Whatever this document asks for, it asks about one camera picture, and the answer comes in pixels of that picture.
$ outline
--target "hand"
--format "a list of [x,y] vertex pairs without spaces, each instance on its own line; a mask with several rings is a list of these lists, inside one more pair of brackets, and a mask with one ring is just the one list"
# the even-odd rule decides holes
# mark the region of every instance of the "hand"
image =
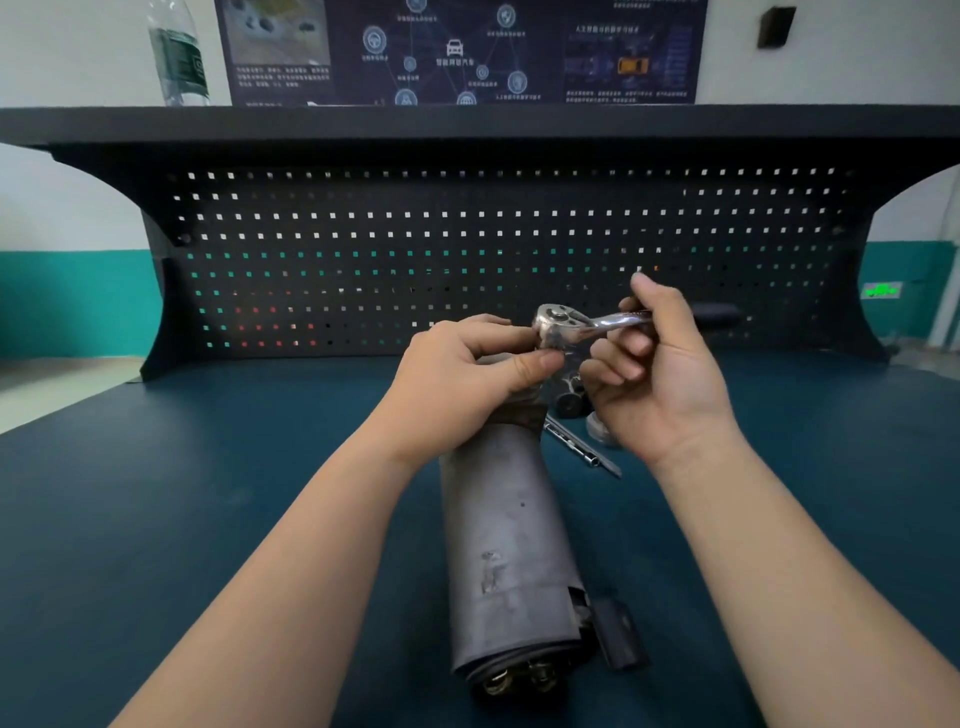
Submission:
[[654,314],[658,343],[638,328],[613,331],[590,347],[580,374],[600,420],[654,470],[704,438],[736,432],[720,368],[680,291],[641,273],[621,311]]
[[[440,321],[418,333],[400,360],[394,383],[365,426],[384,447],[417,470],[462,445],[496,407],[559,370],[564,355],[532,352],[537,335],[490,314]],[[517,354],[478,365],[487,354]]]

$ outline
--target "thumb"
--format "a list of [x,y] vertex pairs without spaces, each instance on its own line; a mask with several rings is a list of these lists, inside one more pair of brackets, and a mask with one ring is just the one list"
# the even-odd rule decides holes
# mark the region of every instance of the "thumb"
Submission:
[[660,342],[668,346],[695,351],[701,349],[704,337],[693,320],[690,304],[676,288],[654,283],[642,273],[630,278],[634,294],[654,313],[654,328]]
[[539,384],[564,365],[564,353],[555,349],[540,349],[511,356],[484,367],[487,376],[495,379],[503,390],[516,394]]

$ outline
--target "floor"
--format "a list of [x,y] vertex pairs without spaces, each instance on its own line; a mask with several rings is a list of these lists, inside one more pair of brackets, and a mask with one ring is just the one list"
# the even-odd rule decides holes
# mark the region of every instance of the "floor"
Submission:
[[0,360],[0,434],[139,376],[142,357]]
[[960,352],[932,352],[920,347],[904,347],[890,363],[960,379]]

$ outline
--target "finger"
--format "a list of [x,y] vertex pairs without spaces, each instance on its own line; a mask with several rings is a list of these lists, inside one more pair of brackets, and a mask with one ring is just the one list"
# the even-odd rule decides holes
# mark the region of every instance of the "finger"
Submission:
[[510,319],[504,319],[499,316],[494,316],[491,313],[477,313],[477,314],[474,314],[473,316],[467,316],[466,319],[461,319],[460,323],[465,324],[471,321],[480,322],[482,324],[501,324],[504,326],[510,325]]
[[530,327],[512,327],[489,321],[461,321],[457,335],[474,357],[492,353],[523,353],[537,345],[537,335]]
[[643,367],[626,350],[620,349],[613,341],[597,339],[590,347],[590,356],[599,359],[624,379],[637,381],[643,376]]
[[599,359],[588,359],[580,365],[580,379],[583,380],[588,392],[595,391],[600,384],[618,387],[624,382],[622,376]]
[[634,273],[630,287],[640,302],[654,312],[654,327],[662,344],[688,351],[704,346],[704,337],[680,291],[654,283],[642,273]]
[[637,359],[649,356],[654,350],[654,340],[639,328],[620,328],[607,334],[607,338]]
[[508,395],[522,392],[539,384],[564,365],[564,353],[555,349],[540,349],[511,356],[496,364],[483,367],[484,376],[496,381],[496,386]]

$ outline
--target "forearm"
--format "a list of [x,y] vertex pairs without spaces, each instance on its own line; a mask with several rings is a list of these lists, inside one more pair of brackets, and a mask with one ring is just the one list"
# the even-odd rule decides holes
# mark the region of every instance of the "forearm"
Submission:
[[412,472],[363,428],[314,475],[115,726],[326,725]]
[[771,726],[953,724],[956,670],[738,432],[657,476]]

